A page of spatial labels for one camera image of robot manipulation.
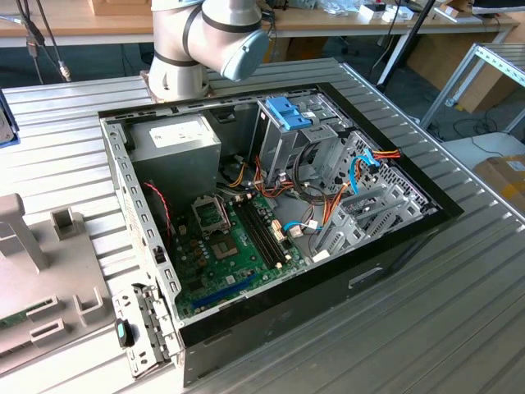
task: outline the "slotted aluminum surface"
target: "slotted aluminum surface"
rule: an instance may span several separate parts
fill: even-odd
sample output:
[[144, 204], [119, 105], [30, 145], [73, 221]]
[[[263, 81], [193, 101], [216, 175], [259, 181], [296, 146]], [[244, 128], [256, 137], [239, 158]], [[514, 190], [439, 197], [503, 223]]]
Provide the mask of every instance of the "slotted aluminum surface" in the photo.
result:
[[525, 87], [525, 44], [479, 44], [476, 55]]
[[[204, 393], [515, 393], [525, 387], [523, 218], [393, 104], [334, 60], [277, 63], [219, 94], [331, 82], [465, 210], [407, 267], [216, 372]], [[141, 282], [103, 152], [96, 111], [150, 103], [138, 78], [8, 89], [22, 143], [0, 150], [0, 194], [25, 197], [27, 222], [82, 212], [114, 294]], [[134, 382], [113, 327], [0, 379], [0, 392], [163, 392], [168, 366]]]

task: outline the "gray plastic part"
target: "gray plastic part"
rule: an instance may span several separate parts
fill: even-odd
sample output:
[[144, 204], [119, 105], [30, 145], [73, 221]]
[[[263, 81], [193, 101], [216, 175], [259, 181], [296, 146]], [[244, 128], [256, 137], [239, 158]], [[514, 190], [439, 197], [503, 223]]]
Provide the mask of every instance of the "gray plastic part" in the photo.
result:
[[[63, 209], [70, 221], [55, 212], [27, 227], [23, 206], [18, 195], [0, 197], [0, 374], [114, 321], [82, 215]], [[38, 253], [48, 262], [39, 272]]]
[[33, 305], [40, 305], [40, 304], [45, 304], [45, 305], [37, 309], [32, 309], [31, 308], [32, 305], [25, 308], [25, 310], [28, 310], [28, 312], [26, 312], [25, 315], [32, 322], [38, 322], [39, 320], [47, 318], [55, 314], [58, 310], [60, 310], [64, 306], [62, 302], [58, 300], [56, 295], [52, 295], [49, 298], [45, 298], [45, 299], [42, 299], [40, 301], [33, 303]]
[[96, 304], [93, 306], [87, 306], [87, 304], [82, 304], [78, 295], [73, 295], [73, 300], [75, 301], [76, 312], [82, 321], [82, 324], [89, 326], [91, 323], [97, 322], [97, 320], [104, 317], [106, 314], [104, 300], [100, 295], [97, 287], [93, 288], [95, 294]]
[[51, 212], [52, 228], [55, 229], [59, 241], [79, 234], [79, 226], [73, 218], [71, 208], [58, 209]]
[[12, 235], [0, 240], [0, 255], [5, 258], [15, 254], [21, 245], [39, 272], [48, 267], [48, 259], [22, 219], [24, 215], [24, 203], [19, 195], [0, 197], [0, 222], [7, 223], [12, 229]]
[[57, 339], [62, 339], [66, 335], [66, 325], [61, 318], [30, 331], [31, 342], [38, 348], [52, 345]]

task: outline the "blue drive bay latch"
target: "blue drive bay latch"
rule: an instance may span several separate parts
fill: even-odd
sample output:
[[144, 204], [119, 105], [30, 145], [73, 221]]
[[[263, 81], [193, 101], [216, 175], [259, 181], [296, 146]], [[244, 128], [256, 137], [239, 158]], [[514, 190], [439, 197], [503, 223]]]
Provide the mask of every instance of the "blue drive bay latch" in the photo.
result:
[[283, 122], [283, 126], [288, 131], [312, 125], [312, 121], [305, 119], [299, 112], [299, 107], [292, 104], [286, 97], [269, 98], [266, 100], [266, 104], [273, 115]]

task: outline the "white sticker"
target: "white sticker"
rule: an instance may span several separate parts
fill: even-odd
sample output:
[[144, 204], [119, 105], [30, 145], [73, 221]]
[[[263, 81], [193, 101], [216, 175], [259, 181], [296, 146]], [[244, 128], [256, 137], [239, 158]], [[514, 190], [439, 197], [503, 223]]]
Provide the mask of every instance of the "white sticker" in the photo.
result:
[[157, 148], [186, 142], [202, 140], [208, 136], [208, 130], [197, 121], [187, 121], [177, 125], [161, 126], [149, 132]]
[[515, 171], [525, 171], [525, 165], [522, 162], [509, 161], [507, 164]]
[[315, 113], [313, 113], [312, 111], [302, 112], [301, 115], [306, 118], [315, 117]]

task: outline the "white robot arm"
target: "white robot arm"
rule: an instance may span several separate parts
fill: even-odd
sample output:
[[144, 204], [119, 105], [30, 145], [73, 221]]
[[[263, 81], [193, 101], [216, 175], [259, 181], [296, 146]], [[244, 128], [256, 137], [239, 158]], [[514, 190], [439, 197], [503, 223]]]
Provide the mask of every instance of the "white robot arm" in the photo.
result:
[[263, 61], [269, 39], [255, 0], [153, 0], [151, 91], [161, 100], [204, 96], [207, 66], [243, 80]]

